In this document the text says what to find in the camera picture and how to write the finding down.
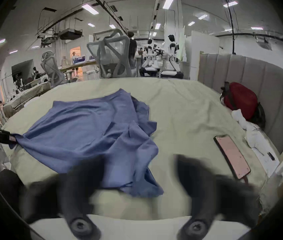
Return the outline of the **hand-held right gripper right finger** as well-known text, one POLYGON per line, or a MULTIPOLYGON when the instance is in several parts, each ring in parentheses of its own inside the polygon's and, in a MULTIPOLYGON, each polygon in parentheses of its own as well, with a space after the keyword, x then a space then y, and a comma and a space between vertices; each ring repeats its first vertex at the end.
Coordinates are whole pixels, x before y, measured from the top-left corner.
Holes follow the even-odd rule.
POLYGON ((250 228, 257 225, 259 206, 253 186, 215 174, 201 161, 174 155, 175 172, 191 198, 190 219, 177 234, 178 240, 202 240, 219 214, 226 221, 250 228))

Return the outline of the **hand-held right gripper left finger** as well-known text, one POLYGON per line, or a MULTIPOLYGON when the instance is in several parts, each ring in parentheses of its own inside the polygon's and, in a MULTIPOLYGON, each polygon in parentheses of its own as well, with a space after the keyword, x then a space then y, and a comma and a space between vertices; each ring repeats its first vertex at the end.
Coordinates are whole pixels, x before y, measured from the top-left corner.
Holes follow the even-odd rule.
POLYGON ((99 240, 99 228, 88 218, 90 198, 101 187, 105 157, 82 160, 67 173, 30 184, 21 195, 21 218, 28 224, 62 215, 79 240, 99 240))

